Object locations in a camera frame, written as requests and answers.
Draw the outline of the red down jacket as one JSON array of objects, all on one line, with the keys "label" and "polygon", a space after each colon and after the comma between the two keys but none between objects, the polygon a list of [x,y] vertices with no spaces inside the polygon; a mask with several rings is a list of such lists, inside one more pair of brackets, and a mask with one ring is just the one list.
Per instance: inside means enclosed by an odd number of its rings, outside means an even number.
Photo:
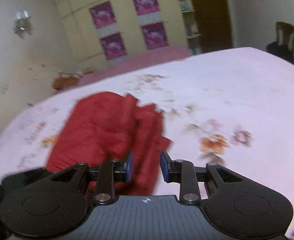
[{"label": "red down jacket", "polygon": [[102,92],[80,100],[56,140],[46,164],[57,172],[79,163],[99,166],[133,153],[131,180],[116,183],[117,195],[153,193],[160,153],[171,141],[163,137],[163,112],[155,104],[139,106],[138,99]]}]

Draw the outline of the floral white quilt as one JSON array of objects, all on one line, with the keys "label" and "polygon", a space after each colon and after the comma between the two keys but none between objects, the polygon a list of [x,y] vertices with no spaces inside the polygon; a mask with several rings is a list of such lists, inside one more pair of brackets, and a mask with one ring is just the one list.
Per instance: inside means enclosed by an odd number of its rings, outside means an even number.
[{"label": "floral white quilt", "polygon": [[[169,155],[215,161],[286,196],[294,209],[294,65],[254,48],[192,56],[59,93],[23,111],[0,135],[0,181],[44,166],[79,100],[131,94],[164,113]],[[294,239],[294,220],[287,237]]]}]

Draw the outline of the purple poster lower left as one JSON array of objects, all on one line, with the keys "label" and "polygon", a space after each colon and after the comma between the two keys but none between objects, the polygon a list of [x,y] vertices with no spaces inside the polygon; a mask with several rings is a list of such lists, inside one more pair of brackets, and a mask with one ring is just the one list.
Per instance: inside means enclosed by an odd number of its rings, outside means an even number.
[{"label": "purple poster lower left", "polygon": [[107,60],[114,60],[127,55],[120,33],[112,34],[100,39],[103,53]]}]

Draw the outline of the purple poster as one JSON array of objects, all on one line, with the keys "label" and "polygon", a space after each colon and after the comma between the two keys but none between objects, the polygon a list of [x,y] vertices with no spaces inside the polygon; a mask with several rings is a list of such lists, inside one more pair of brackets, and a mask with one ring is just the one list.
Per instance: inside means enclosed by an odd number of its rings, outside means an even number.
[{"label": "purple poster", "polygon": [[120,33],[112,34],[100,39],[103,53],[107,60],[114,60],[127,55]]},{"label": "purple poster", "polygon": [[162,21],[158,0],[133,0],[133,4],[140,26]]},{"label": "purple poster", "polygon": [[156,22],[141,26],[147,50],[167,47],[169,45],[163,22]]},{"label": "purple poster", "polygon": [[119,32],[110,1],[96,5],[90,8],[89,11],[99,38],[104,38]]}]

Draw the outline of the cream wooden headboard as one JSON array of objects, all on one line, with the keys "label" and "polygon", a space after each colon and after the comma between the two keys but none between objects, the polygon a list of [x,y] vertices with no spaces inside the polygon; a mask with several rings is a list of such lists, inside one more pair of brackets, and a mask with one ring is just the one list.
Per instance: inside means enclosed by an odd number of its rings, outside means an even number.
[{"label": "cream wooden headboard", "polygon": [[20,61],[0,90],[0,132],[24,109],[51,97],[54,78],[76,71],[72,62],[52,56]]}]

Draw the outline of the purple poster lower right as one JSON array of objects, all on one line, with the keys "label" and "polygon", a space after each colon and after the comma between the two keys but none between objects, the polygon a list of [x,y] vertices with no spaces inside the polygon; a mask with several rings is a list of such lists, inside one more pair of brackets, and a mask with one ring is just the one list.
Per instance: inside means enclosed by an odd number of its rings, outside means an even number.
[{"label": "purple poster lower right", "polygon": [[141,26],[147,50],[167,47],[169,45],[163,22],[156,22]]}]

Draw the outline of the purple poster upper left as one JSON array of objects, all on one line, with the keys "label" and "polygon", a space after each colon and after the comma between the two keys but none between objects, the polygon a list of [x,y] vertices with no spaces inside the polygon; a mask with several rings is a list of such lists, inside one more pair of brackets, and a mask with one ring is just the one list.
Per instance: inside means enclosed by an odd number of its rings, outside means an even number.
[{"label": "purple poster upper left", "polygon": [[89,11],[99,38],[104,38],[119,32],[110,1],[96,5],[90,8]]}]

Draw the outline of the cream wardrobe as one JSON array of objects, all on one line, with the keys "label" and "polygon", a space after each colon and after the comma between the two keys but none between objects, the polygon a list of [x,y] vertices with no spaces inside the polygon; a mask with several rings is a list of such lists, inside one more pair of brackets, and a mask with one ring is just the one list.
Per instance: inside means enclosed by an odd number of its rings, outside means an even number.
[{"label": "cream wardrobe", "polygon": [[[127,55],[107,60],[89,9],[110,1]],[[101,69],[147,50],[133,0],[54,0],[72,55],[80,70]],[[168,47],[186,47],[187,37],[178,0],[158,0]]]}]

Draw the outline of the purple poster upper right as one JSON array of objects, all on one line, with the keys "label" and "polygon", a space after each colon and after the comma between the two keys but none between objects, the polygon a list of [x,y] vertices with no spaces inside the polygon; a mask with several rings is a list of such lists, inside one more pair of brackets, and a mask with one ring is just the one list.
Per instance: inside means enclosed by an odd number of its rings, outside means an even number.
[{"label": "purple poster upper right", "polygon": [[140,26],[162,21],[158,0],[133,0],[133,4]]}]

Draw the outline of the dark wooden chair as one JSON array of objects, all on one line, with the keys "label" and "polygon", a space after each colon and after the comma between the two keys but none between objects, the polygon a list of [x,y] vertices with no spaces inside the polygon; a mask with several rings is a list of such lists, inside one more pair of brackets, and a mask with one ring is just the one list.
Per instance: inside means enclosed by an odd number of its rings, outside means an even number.
[{"label": "dark wooden chair", "polygon": [[294,62],[294,25],[276,23],[276,40],[266,46],[266,51],[289,63]]}]

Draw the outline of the brown wooden door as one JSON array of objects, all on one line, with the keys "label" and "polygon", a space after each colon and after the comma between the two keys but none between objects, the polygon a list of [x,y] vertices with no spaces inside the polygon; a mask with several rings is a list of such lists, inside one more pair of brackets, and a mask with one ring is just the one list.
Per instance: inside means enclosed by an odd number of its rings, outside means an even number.
[{"label": "brown wooden door", "polygon": [[204,53],[231,49],[232,26],[227,0],[191,0]]}]

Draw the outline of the cream corner shelf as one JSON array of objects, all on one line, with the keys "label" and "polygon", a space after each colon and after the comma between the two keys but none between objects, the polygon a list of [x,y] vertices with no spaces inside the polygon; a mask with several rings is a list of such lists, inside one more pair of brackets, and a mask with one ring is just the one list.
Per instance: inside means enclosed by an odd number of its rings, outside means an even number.
[{"label": "cream corner shelf", "polygon": [[178,0],[178,2],[184,20],[188,47],[193,55],[198,55],[202,52],[200,47],[201,34],[195,19],[196,11],[193,2],[192,0]]}]

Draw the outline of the wall lamp fixture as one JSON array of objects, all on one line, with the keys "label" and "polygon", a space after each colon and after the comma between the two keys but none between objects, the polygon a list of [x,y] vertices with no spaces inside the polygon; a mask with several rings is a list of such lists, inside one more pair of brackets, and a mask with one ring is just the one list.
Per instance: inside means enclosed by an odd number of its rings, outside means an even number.
[{"label": "wall lamp fixture", "polygon": [[24,38],[25,34],[32,35],[31,17],[27,10],[18,11],[14,21],[13,32],[19,37]]}]

